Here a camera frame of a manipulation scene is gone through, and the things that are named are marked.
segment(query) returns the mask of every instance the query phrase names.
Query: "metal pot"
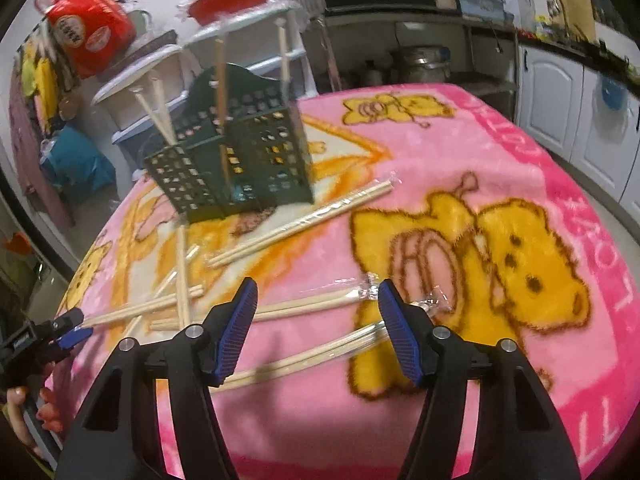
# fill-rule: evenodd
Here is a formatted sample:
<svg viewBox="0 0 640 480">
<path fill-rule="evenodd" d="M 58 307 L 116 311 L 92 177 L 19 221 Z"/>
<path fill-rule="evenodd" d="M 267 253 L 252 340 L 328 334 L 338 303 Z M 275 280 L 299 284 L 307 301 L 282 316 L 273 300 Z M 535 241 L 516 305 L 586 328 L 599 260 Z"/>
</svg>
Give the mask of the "metal pot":
<svg viewBox="0 0 640 480">
<path fill-rule="evenodd" d="M 449 60 L 449 49 L 441 45 L 406 46 L 391 52 L 397 67 Z"/>
<path fill-rule="evenodd" d="M 400 70 L 401 83 L 444 83 L 451 75 L 449 62 L 423 63 Z"/>
<path fill-rule="evenodd" d="M 392 52 L 401 83 L 444 83 L 450 76 L 449 49 L 413 46 Z"/>
</svg>

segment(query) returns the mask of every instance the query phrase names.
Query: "white cabinet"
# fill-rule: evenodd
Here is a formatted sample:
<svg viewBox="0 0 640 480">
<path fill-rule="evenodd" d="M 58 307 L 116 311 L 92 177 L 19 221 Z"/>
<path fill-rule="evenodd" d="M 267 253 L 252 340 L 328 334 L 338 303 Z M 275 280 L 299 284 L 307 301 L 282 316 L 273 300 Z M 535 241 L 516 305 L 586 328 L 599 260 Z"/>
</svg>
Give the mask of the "white cabinet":
<svg viewBox="0 0 640 480">
<path fill-rule="evenodd" d="M 520 48 L 518 126 L 569 160 L 582 100 L 581 64 L 545 50 Z"/>
<path fill-rule="evenodd" d="M 640 136 L 640 118 L 636 119 L 635 133 Z M 620 205 L 640 224 L 640 160 L 638 160 L 637 155 L 634 166 L 631 169 L 631 175 L 626 183 L 625 192 L 620 199 Z"/>
<path fill-rule="evenodd" d="M 584 69 L 582 110 L 570 162 L 619 201 L 636 159 L 640 137 L 638 101 L 631 95 L 620 110 L 602 99 L 602 76 Z"/>
</svg>

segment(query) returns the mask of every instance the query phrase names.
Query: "pink blanket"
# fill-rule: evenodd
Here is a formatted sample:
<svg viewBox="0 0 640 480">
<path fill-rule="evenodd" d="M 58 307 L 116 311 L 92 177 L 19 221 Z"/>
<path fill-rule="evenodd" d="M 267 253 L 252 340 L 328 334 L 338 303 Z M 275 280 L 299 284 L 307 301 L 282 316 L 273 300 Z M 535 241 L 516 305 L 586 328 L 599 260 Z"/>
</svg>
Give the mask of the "pink blanket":
<svg viewBox="0 0 640 480">
<path fill-rule="evenodd" d="M 467 340 L 511 337 L 558 407 L 583 476 L 614 445 L 640 400 L 640 303 L 634 281 L 578 186 L 499 113 L 452 85 L 405 85 L 331 94 L 300 103 L 316 196 L 330 202 L 395 174 L 394 191 L 224 269 L 206 259 L 310 210 L 286 206 L 190 227 L 200 252 L 190 284 L 193 312 L 226 301 L 243 276 L 260 304 L 299 298 L 364 272 L 391 277 L 405 300 L 435 285 L 452 312 L 440 319 Z M 174 266 L 174 212 L 159 189 L 136 185 L 88 253 L 62 308 L 86 316 L 151 297 Z M 141 342 L 169 338 L 148 322 Z M 252 325 L 237 372 L 344 336 L 380 319 L 362 301 Z M 54 373 L 71 417 L 122 336 L 100 328 Z M 388 342 L 284 377 L 214 392 L 242 478 L 393 479 L 424 394 L 402 376 Z M 468 469 L 478 387 L 467 395 L 456 474 Z M 159 411 L 169 472 L 181 475 L 165 384 Z"/>
</svg>

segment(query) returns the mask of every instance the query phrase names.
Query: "countertop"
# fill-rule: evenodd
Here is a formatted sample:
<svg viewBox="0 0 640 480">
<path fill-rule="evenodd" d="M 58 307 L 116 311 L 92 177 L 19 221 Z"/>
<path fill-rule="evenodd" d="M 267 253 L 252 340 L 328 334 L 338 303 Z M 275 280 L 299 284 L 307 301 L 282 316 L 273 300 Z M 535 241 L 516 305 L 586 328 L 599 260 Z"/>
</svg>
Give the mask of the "countertop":
<svg viewBox="0 0 640 480">
<path fill-rule="evenodd" d="M 626 71 L 620 67 L 620 65 L 623 64 L 623 60 L 611 52 L 608 52 L 608 56 L 603 57 L 599 54 L 588 54 L 578 48 L 572 48 L 571 46 L 553 43 L 551 41 L 543 41 L 538 38 L 518 36 L 518 41 L 520 44 L 553 52 L 554 54 L 558 54 L 558 56 L 563 56 L 581 63 L 595 72 L 599 72 L 606 77 L 624 84 L 629 92 L 640 99 L 640 84 L 634 83 L 628 78 Z"/>
</svg>

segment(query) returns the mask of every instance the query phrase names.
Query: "red bowl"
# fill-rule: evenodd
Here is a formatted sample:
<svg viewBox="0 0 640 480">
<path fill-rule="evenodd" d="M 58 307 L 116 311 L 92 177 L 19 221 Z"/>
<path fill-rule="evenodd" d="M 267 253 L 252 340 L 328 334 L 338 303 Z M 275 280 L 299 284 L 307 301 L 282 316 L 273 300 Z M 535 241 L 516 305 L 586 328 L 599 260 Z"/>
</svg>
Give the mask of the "red bowl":
<svg viewBox="0 0 640 480">
<path fill-rule="evenodd" d="M 232 14 L 265 3 L 267 0 L 197 0 L 189 7 L 189 15 L 200 25 L 209 25 L 220 14 Z"/>
</svg>

